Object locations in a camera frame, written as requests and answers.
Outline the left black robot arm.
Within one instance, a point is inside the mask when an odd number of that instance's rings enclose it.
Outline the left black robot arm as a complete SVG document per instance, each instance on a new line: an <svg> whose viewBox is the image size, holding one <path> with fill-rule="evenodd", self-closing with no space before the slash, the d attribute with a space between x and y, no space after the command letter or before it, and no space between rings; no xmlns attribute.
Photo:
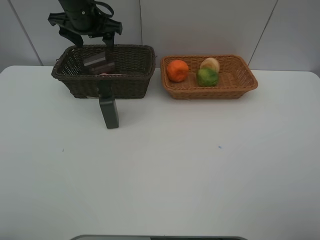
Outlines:
<svg viewBox="0 0 320 240"><path fill-rule="evenodd" d="M83 47L82 36L102 38L105 55L109 62L114 61L115 34L122 34L122 23L113 20L114 10L110 5L95 0L60 0L63 12L50 13L48 21L59 26L59 35L78 48Z"/></svg>

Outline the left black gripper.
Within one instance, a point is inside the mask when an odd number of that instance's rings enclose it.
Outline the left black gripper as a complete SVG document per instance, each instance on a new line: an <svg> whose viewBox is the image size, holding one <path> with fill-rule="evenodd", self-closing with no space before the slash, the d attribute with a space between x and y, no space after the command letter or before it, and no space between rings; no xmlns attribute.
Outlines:
<svg viewBox="0 0 320 240"><path fill-rule="evenodd" d="M59 26L59 35L77 47L84 44L81 36L102 37L106 45L106 58L113 60L115 33L121 35L123 26L121 22L112 19L115 12L110 5L102 6L109 13L103 12L96 4L67 4L62 7L64 12L50 13L48 21L52 26Z"/></svg>

